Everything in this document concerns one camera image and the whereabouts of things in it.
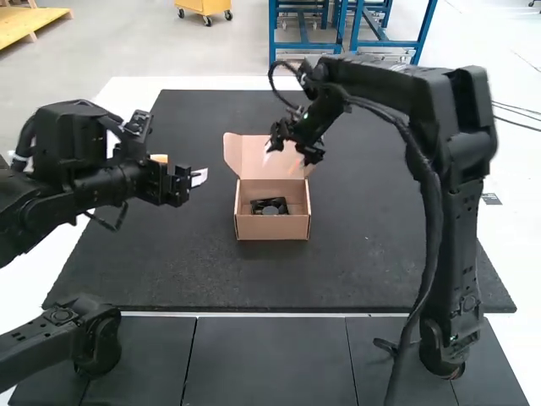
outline box lid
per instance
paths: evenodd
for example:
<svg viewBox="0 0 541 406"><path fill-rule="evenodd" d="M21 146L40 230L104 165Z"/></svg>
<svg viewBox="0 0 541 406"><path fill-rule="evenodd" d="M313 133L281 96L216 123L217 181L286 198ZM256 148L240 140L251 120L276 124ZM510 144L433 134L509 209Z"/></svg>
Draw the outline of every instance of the box lid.
<svg viewBox="0 0 541 406"><path fill-rule="evenodd" d="M269 135L223 135L223 157L241 179L304 179L314 169L305 167L303 156L287 141L284 151L266 153Z"/></svg>

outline robotic arm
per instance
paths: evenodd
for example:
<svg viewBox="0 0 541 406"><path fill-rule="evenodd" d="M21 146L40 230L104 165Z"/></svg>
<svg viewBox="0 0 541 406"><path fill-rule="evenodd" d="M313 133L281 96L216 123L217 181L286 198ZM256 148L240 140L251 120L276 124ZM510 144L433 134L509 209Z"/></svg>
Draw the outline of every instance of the robotic arm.
<svg viewBox="0 0 541 406"><path fill-rule="evenodd" d="M11 168L0 162L0 268L30 251L57 226L75 225L85 214L117 231L139 198L155 206L179 207L189 199L190 167L150 159L146 150L152 116L135 111L124 122L89 101L41 107L19 137ZM119 139L107 158L107 131ZM32 158L33 170L24 172ZM115 225L89 213L121 207ZM65 359L90 378L106 374L120 360L120 311L98 298L79 295L56 303L21 327L0 336L0 392Z"/></svg>
<svg viewBox="0 0 541 406"><path fill-rule="evenodd" d="M297 76L312 101L308 108L293 105L274 87L272 74L280 64ZM427 69L363 57L322 57L316 63L305 60L299 69L279 61L269 79L290 116L272 125L268 151L281 151L285 141L292 141L305 165L317 164L325 154L321 137L352 106L376 113L399 130L407 144L408 169L424 198L427 264L398 348L374 340L396 356L386 404L396 396L393 382L417 321L425 367L445 379L461 376L483 322L477 215L483 179L497 149L486 72L478 67ZM409 123L403 122L404 115Z"/></svg>
<svg viewBox="0 0 541 406"><path fill-rule="evenodd" d="M0 267L30 251L58 225L84 214L116 231L137 197L179 207L189 198L190 167L153 161L146 151L152 116L135 111L129 122L89 101L38 109L25 124L10 170L0 170ZM107 131L118 138L107 159ZM30 158L34 169L23 172ZM115 225L88 210L121 207Z"/></svg>

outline cardboard box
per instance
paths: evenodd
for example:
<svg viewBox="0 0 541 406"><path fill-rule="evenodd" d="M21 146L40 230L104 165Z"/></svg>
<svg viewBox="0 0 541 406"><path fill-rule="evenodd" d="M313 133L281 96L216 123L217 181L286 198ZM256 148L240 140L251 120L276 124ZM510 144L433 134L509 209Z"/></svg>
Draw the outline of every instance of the cardboard box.
<svg viewBox="0 0 541 406"><path fill-rule="evenodd" d="M284 151L265 154L269 135L225 133L223 155L238 175L235 232L239 240L309 239L310 193L306 179L314 166L298 165L302 156L291 142ZM251 200L285 197L289 215L253 215Z"/></svg>

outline black floor mat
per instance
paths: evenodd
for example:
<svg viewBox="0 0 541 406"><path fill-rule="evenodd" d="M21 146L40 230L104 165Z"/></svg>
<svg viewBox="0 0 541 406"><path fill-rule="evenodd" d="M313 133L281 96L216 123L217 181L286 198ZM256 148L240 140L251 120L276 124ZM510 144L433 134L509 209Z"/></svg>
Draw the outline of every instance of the black floor mat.
<svg viewBox="0 0 541 406"><path fill-rule="evenodd" d="M372 342L397 340L402 317L124 317L123 357L108 375L73 364L36 373L11 406L378 406L393 360ZM413 334L418 339L417 331ZM528 406L485 321L466 371L445 381L406 352L401 406Z"/></svg>
<svg viewBox="0 0 541 406"><path fill-rule="evenodd" d="M131 201L119 233L91 223L46 305L86 292L124 310L409 310L424 266L424 211L389 124L359 110L328 131L309 180L308 242L239 243L222 135L266 134L284 106L269 91L163 91L152 111L150 151L208 167L207 184L180 209ZM480 244L478 280L487 311L516 310Z"/></svg>

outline blue metal rack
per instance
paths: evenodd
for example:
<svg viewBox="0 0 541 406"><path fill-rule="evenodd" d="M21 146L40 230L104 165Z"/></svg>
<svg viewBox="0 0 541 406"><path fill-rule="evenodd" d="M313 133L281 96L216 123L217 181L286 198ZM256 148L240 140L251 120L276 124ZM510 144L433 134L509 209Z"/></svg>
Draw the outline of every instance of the blue metal rack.
<svg viewBox="0 0 541 406"><path fill-rule="evenodd" d="M276 51L278 49L332 50L333 53L342 52L344 30L346 29L346 9L342 10L343 12L337 17L338 28L336 30L335 42L310 42L304 18L305 13L321 14L321 28L325 29L327 26L327 16L329 15L329 0L316 0L313 2L269 0L269 11L269 64L276 61ZM275 29L280 13L297 13L301 36L300 42L276 41Z"/></svg>
<svg viewBox="0 0 541 406"><path fill-rule="evenodd" d="M391 15L392 0L386 0L382 3L366 3L364 0L355 0L353 3L348 2L347 9L353 10L355 16L353 17L352 39L349 44L349 50L357 52L359 47L400 47L400 48L412 48L415 51L411 63L417 65L423 52L424 43L429 33L430 23L434 16L436 4L438 0L429 0L426 12L424 13L423 23L417 40L414 41L393 41L390 40L385 33L385 28L389 23L389 17ZM378 11L385 13L385 17L379 23L372 16L372 12ZM361 26L362 17L366 20L369 28L374 32L376 41L360 41L358 39L358 32Z"/></svg>
<svg viewBox="0 0 541 406"><path fill-rule="evenodd" d="M382 28L387 28L389 24L389 17L391 16L392 0L385 0L383 2L371 2L366 6L370 11L377 11L383 13L385 16L381 22ZM336 27L340 10L342 9L342 0L335 0L334 8L332 9L332 26ZM357 0L347 2L347 11L357 10Z"/></svg>
<svg viewBox="0 0 541 406"><path fill-rule="evenodd" d="M365 0L335 0L335 6L332 15L332 25L336 27L336 40L332 42L310 42L306 30L304 13L321 14L321 28L326 28L326 20L329 12L329 0L269 0L269 63L276 60L276 50L278 49L298 49L298 50L332 50L334 53L342 52L342 43L344 31L346 29L347 12L354 12L352 38L349 50L358 52L360 47L400 47L411 48L415 51L411 63L418 64L423 51L426 37L429 33L430 23L434 16L437 0L429 0L428 7L424 14L423 23L416 40L412 41L393 41L385 33L385 28L389 24L393 0L381 0L377 3L365 2ZM376 21L372 15L373 12L383 14L381 21ZM300 29L301 40L299 42L276 42L275 29L280 13L297 13L298 25ZM361 21L366 21L369 28L374 32L376 41L360 41L358 33Z"/></svg>

